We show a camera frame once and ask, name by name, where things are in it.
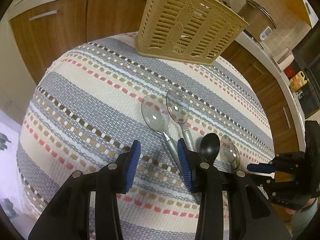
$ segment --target spoon handle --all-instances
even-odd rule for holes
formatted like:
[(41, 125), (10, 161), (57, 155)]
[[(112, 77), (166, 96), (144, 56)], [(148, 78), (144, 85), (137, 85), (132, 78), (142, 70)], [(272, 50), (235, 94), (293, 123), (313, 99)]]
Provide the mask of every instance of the spoon handle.
[(174, 162), (176, 163), (179, 171), (181, 171), (180, 161), (179, 161), (178, 152), (177, 152), (177, 144), (175, 143), (175, 141), (173, 139), (170, 138), (169, 140), (165, 141), (165, 145), (167, 146), (167, 148), (168, 148)]
[(183, 135), (184, 141), (186, 142), (188, 150), (196, 152), (196, 149), (194, 148), (193, 138), (191, 136), (190, 130), (187, 129), (187, 130), (182, 131), (182, 135)]

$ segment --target woven basket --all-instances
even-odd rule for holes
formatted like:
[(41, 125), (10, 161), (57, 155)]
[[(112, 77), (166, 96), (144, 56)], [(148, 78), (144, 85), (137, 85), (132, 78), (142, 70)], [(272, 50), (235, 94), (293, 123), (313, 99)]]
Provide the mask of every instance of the woven basket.
[(142, 56), (211, 65), (247, 26), (217, 0), (148, 0), (136, 50)]

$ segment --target tablecloth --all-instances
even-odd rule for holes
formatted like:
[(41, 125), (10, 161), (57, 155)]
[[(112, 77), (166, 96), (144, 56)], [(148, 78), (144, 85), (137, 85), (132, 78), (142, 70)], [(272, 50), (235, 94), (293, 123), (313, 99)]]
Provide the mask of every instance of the tablecloth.
[[(163, 139), (146, 126), (143, 97), (165, 98), (170, 88), (181, 91), (189, 102), (188, 127), (196, 145), (209, 132), (226, 134), (244, 167), (273, 158), (270, 127), (250, 85), (222, 57), (212, 66), (141, 57), (134, 48), (136, 35), (89, 42), (53, 62), (24, 118), (19, 173), (39, 216), (73, 171), (97, 171), (138, 139), (141, 156), (133, 186), (126, 195), (117, 195), (124, 239), (194, 239), (199, 206)], [(169, 132), (175, 140), (182, 137), (173, 120)], [(229, 171), (220, 156), (214, 165)], [(228, 228), (226, 205), (226, 239)], [(95, 239), (94, 194), (90, 238)]]

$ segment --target spoon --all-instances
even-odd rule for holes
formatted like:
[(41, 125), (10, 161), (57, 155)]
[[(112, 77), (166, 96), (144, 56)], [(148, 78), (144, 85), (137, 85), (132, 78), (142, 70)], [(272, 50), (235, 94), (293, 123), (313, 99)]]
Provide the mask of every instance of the spoon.
[(182, 130), (184, 141), (190, 151), (196, 151), (187, 121), (189, 118), (189, 106), (185, 96), (176, 90), (169, 90), (166, 97), (167, 108), (172, 119), (177, 122)]
[(228, 135), (221, 137), (221, 158), (230, 163), (232, 172), (240, 168), (239, 151)]
[(177, 144), (168, 132), (170, 116), (163, 100), (155, 95), (145, 96), (141, 102), (141, 112), (147, 126), (163, 137), (165, 145), (167, 146), (177, 167), (181, 171)]
[(220, 150), (220, 140), (215, 133), (207, 133), (200, 142), (199, 152), (209, 163), (213, 164)]

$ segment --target transparent spoon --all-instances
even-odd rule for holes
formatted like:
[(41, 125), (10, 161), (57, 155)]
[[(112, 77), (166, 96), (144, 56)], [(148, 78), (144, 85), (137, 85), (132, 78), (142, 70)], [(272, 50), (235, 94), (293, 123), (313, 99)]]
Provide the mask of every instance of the transparent spoon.
[(231, 165), (231, 172), (234, 173), (240, 169), (240, 154), (237, 147), (232, 143), (232, 140), (228, 135), (221, 137), (221, 158), (229, 162)]
[(170, 116), (181, 127), (182, 135), (188, 149), (195, 152), (196, 149), (194, 148), (193, 139), (187, 126), (189, 106), (186, 98), (182, 93), (171, 89), (167, 93), (166, 103)]
[(141, 112), (148, 127), (163, 137), (165, 145), (181, 171), (177, 144), (168, 132), (170, 116), (163, 100), (155, 95), (145, 96), (141, 102)]

